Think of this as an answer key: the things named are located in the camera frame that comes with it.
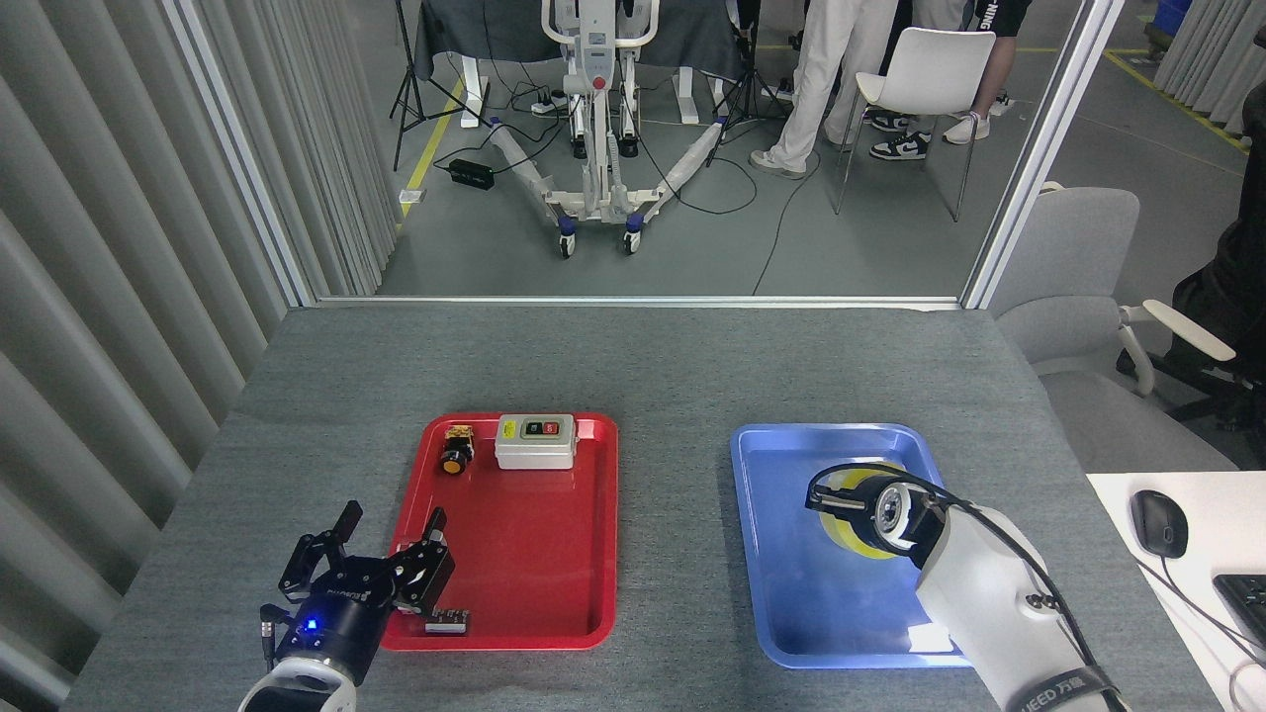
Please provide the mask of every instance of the black adapter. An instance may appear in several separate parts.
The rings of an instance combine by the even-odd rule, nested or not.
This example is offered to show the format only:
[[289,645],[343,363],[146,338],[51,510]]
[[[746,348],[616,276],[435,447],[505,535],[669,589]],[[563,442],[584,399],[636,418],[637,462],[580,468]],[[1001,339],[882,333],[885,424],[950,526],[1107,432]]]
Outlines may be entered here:
[[461,158],[448,162],[448,175],[453,177],[453,182],[473,185],[481,190],[492,188],[494,182],[492,168],[482,163],[462,161]]

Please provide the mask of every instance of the red tray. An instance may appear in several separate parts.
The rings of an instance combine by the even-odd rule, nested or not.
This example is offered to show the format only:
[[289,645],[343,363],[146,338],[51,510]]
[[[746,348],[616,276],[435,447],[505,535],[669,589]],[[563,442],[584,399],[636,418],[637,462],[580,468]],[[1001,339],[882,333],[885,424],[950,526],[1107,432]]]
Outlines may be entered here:
[[[571,470],[501,470],[500,413],[454,413],[427,426],[391,551],[422,537],[432,508],[448,514],[456,569],[438,608],[470,611],[466,635],[428,635],[419,616],[391,614],[387,650],[584,650],[615,623],[615,423],[575,413]],[[444,432],[475,427],[461,475],[439,469]]]

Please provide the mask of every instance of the blue tray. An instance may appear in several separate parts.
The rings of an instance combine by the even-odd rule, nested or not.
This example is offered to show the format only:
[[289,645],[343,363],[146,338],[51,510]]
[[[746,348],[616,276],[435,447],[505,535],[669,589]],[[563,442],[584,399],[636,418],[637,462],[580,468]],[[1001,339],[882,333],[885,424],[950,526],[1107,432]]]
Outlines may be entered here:
[[919,433],[896,424],[752,424],[734,431],[730,454],[756,636],[771,660],[819,669],[971,665],[931,626],[909,559],[841,549],[804,507],[813,475],[841,462],[882,460],[942,484]]

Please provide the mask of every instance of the black and white sneaker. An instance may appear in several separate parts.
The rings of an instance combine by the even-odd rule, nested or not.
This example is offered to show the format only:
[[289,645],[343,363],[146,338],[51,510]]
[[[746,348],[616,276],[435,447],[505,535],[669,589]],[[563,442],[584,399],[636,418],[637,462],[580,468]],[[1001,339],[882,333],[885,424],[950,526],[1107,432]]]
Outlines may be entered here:
[[917,130],[899,136],[887,143],[871,146],[871,156],[881,161],[922,161],[928,157],[928,143],[932,134]]
[[905,133],[910,128],[910,117],[877,106],[867,109],[862,122],[884,133]]

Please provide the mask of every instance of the white chair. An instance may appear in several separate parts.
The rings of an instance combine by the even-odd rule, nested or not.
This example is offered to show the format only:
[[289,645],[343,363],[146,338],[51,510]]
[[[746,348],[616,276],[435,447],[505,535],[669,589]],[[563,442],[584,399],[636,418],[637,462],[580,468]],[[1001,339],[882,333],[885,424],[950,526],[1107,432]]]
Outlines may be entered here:
[[998,328],[1037,370],[1051,409],[1087,473],[1220,471],[1234,462],[1139,398],[1152,389],[1146,356],[1136,393],[1087,369],[1115,340],[1142,353],[1132,324],[1160,322],[1210,357],[1227,345],[1155,300],[1119,307],[1113,290],[1138,220],[1138,198],[1109,188],[1038,195],[989,303]]
[[[852,136],[853,144],[860,142],[862,119],[857,111],[857,101],[865,98],[868,104],[890,111],[933,114],[937,119],[932,124],[932,138],[936,139],[936,124],[939,123],[942,114],[966,111],[971,108],[993,47],[991,32],[944,32],[917,27],[904,29],[893,51],[886,77],[857,72],[857,96],[853,99],[849,114],[857,115],[857,123],[844,136]],[[972,122],[972,138],[967,143],[967,162],[962,167],[958,201],[950,212],[955,222],[958,222],[958,213],[962,210],[962,195],[967,188],[967,171],[971,168],[971,152],[975,147],[976,132]],[[839,151],[837,166],[846,146],[842,144]],[[837,215],[843,205],[848,171],[856,152],[856,146],[848,152],[843,185],[839,186],[839,199],[834,204]]]

